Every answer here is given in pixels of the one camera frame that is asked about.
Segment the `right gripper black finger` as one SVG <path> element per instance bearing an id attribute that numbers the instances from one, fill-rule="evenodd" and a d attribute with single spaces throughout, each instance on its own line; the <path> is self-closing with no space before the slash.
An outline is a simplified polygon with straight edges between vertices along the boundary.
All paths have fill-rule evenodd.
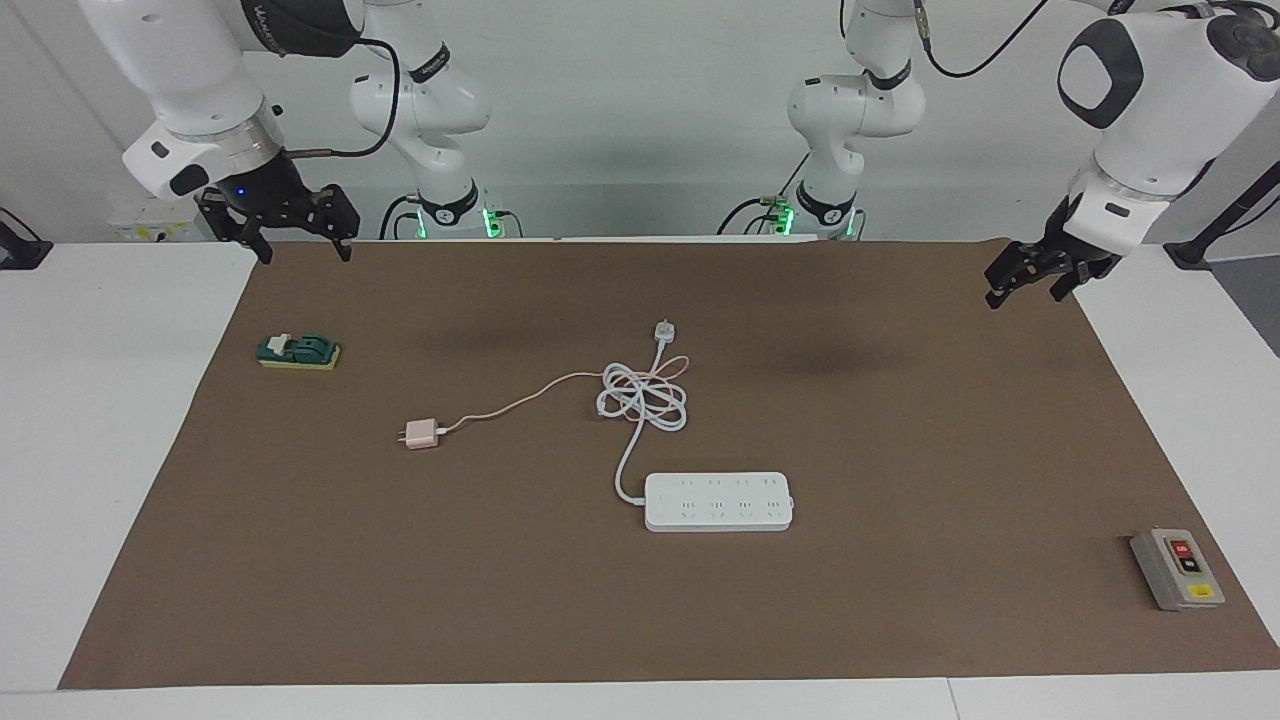
<path id="1" fill-rule="evenodd" d="M 195 201 L 215 240 L 250 250 L 264 265 L 273 261 L 273 249 L 262 236 L 259 217 L 251 215 L 247 220 L 238 222 L 232 215 L 225 196 L 215 188 L 202 190 Z"/>
<path id="2" fill-rule="evenodd" d="M 352 259 L 352 241 L 358 234 L 360 214 L 339 184 L 326 184 L 310 195 L 310 232 L 332 242 L 339 259 Z"/>

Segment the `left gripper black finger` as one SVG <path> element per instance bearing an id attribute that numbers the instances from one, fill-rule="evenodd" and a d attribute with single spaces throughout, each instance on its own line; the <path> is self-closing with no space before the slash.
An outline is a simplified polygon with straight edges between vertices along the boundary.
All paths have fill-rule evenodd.
<path id="1" fill-rule="evenodd" d="M 1038 243 L 1010 242 L 986 268 L 986 304 L 998 310 L 1018 290 L 1039 282 L 1052 269 L 1052 254 Z"/>
<path id="2" fill-rule="evenodd" d="M 1050 287 L 1050 296 L 1055 302 L 1062 302 L 1080 286 L 1103 279 L 1112 270 L 1111 261 L 1079 261 L 1064 272 Z"/>

